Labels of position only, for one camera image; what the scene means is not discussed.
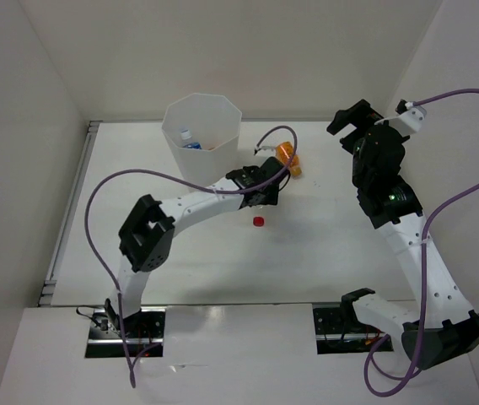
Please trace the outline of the red label clear water bottle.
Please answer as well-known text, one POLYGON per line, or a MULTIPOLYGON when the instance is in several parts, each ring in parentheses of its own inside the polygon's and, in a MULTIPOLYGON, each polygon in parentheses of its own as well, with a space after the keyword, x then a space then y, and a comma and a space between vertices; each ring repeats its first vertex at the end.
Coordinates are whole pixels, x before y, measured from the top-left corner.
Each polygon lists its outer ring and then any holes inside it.
POLYGON ((260 228, 265 225, 264 209, 265 208, 263 206, 255 206, 249 208, 249 214, 252 217, 252 224, 256 228, 260 228))

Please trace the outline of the orange juice bottle patterned label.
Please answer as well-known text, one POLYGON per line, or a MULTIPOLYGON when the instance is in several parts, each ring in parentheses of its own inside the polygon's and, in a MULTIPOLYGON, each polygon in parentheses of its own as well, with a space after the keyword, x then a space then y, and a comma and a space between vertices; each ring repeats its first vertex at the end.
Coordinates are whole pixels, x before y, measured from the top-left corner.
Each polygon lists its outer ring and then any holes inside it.
POLYGON ((276 146, 275 157, 283 165, 291 161, 288 170, 293 178, 298 178, 302 175, 299 157, 293 152, 293 145, 289 141, 280 143, 276 146))

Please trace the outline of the blue label Pocari Sweat bottle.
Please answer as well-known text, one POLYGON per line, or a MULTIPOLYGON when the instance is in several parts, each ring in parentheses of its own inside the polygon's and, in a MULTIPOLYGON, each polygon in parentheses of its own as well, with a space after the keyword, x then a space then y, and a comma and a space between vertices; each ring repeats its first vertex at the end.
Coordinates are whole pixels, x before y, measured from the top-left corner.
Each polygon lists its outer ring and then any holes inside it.
POLYGON ((181 138, 181 147, 183 149, 198 149, 201 150, 201 144, 196 141, 191 133, 191 131, 184 127, 180 130, 180 138, 181 138))

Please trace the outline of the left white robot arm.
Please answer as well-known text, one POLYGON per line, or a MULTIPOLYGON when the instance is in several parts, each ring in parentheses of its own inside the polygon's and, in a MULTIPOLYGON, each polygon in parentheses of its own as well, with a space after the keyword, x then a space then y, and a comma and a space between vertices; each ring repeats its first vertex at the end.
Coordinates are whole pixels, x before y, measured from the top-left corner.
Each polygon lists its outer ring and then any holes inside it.
POLYGON ((260 166, 232 170, 208 187, 163 201, 140 197, 119 231, 119 291, 105 301, 108 327, 117 336, 131 336, 138 325, 149 274, 168 259, 173 239, 182 231, 222 213, 276 205, 281 182, 290 177, 275 157, 260 166))

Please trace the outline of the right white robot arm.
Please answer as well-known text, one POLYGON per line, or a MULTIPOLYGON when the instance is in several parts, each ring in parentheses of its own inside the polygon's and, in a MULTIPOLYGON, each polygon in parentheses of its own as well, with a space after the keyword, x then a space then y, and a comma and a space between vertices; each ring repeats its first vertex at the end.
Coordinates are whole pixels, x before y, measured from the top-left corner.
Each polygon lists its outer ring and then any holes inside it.
POLYGON ((419 306, 413 313, 372 289, 342 296, 339 319, 349 332, 365 325, 385 332, 416 370, 428 370, 479 344, 479 313, 460 292, 427 230, 422 204, 401 177, 405 142, 421 128, 426 111, 401 105, 384 118, 366 100, 339 110, 327 131, 354 127, 340 143, 353 157, 352 184, 360 208, 395 254, 419 306))

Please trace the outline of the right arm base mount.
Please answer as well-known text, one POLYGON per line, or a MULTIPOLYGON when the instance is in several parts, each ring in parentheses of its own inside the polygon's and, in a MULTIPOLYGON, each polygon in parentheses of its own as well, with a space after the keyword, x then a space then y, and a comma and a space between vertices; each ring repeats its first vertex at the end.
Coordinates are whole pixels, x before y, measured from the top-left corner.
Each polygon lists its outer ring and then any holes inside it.
POLYGON ((367 353, 385 334, 364 324, 344 321, 339 304, 313 305, 317 354, 367 353))

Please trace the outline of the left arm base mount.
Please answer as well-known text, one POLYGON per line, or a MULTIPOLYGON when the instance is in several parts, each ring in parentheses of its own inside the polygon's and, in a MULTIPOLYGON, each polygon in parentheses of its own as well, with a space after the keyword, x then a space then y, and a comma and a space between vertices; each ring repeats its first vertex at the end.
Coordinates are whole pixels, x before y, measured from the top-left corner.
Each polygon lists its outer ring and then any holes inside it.
MULTIPOLYGON (((89 320, 84 358, 114 359, 124 356, 120 329, 109 320, 104 308, 83 305, 75 312, 89 320)), ((142 358, 163 356, 165 315, 163 306, 143 306, 133 320, 124 321, 126 347, 132 358, 139 354, 142 358)))

